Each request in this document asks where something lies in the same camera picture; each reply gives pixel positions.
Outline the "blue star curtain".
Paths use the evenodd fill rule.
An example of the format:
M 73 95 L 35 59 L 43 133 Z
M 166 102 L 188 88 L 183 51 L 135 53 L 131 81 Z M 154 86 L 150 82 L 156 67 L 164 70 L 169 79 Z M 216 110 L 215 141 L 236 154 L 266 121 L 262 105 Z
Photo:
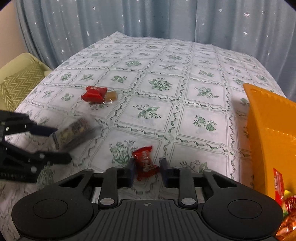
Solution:
M 212 44 L 259 60 L 295 100 L 295 10 L 285 1 L 17 1 L 25 45 L 51 68 L 112 33 Z

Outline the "small brown candy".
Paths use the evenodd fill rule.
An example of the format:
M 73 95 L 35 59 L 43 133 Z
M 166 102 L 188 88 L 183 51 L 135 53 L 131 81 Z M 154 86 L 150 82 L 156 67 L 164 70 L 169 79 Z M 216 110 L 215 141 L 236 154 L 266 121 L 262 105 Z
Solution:
M 116 101 L 118 98 L 118 94 L 116 91 L 108 91 L 106 94 L 105 94 L 105 102 L 114 102 Z

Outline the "clear mixed nuts packet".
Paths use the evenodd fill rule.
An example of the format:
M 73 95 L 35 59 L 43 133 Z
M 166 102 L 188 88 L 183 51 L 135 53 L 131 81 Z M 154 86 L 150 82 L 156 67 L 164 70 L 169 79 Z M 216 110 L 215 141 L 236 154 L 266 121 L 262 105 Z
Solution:
M 55 151 L 67 152 L 102 133 L 103 126 L 94 118 L 76 118 L 50 135 Z

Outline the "bright red snack packet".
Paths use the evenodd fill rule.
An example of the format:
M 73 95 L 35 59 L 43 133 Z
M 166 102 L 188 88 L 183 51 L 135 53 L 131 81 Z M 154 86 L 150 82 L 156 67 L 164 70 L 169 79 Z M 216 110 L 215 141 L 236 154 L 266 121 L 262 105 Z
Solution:
M 106 87 L 88 86 L 86 87 L 86 92 L 81 95 L 81 99 L 86 102 L 102 104 L 103 102 L 105 102 L 106 93 Z

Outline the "snacks pile in basket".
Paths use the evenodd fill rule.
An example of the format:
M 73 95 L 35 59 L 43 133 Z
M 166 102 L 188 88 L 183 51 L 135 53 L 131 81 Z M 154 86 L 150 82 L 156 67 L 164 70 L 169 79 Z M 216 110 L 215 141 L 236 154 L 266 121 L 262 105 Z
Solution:
M 273 169 L 275 200 L 281 206 L 283 219 L 276 233 L 278 240 L 295 240 L 295 195 L 285 189 L 283 177 Z

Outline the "floral white tablecloth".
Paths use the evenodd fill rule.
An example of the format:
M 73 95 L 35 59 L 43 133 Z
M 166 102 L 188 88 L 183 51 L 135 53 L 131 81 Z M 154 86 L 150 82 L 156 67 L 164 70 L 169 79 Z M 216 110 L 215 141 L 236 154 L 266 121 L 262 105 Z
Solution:
M 249 83 L 282 95 L 254 57 L 213 45 L 116 32 L 63 61 L 17 107 L 41 125 L 60 127 L 93 116 L 102 133 L 71 152 L 69 165 L 46 166 L 36 184 L 1 181 L 1 233 L 19 235 L 11 220 L 23 196 L 83 169 L 123 167 L 152 146 L 155 164 L 194 173 L 214 170 L 244 185 L 253 181 L 247 132 Z M 114 102 L 86 102 L 86 87 L 116 91 Z

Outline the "small red snack packet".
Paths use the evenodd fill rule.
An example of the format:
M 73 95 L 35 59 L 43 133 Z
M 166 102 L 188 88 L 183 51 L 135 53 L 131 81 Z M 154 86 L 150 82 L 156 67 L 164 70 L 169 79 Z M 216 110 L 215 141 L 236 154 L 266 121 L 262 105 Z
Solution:
M 139 148 L 132 152 L 135 159 L 135 172 L 137 180 L 142 181 L 160 172 L 159 166 L 151 160 L 152 146 Z

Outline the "green zigzag cushion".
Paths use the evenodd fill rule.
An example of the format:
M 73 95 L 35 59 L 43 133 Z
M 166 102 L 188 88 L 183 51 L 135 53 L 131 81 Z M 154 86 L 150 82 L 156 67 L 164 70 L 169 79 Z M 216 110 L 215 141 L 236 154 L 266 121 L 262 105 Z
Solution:
M 1 83 L 1 110 L 15 111 L 44 78 L 44 70 L 39 62 L 4 78 Z

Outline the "orange plastic basket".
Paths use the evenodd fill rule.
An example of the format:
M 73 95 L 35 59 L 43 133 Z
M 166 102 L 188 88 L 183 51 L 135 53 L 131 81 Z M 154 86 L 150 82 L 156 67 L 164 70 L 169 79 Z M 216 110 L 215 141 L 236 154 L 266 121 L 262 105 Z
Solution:
M 295 195 L 295 102 L 252 84 L 244 84 L 249 101 L 247 130 L 254 188 L 275 200 L 273 169 Z

